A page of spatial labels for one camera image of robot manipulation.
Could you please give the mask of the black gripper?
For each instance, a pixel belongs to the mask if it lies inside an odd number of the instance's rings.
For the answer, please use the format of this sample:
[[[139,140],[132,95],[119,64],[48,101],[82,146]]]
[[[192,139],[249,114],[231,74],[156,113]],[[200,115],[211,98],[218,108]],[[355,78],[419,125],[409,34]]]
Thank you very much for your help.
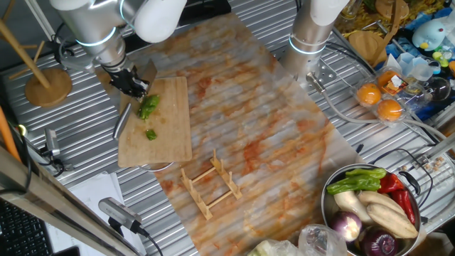
[[[145,95],[148,92],[149,81],[137,78],[137,69],[134,65],[118,71],[108,71],[107,73],[111,77],[111,85],[124,95],[138,100],[141,98],[141,94]]]

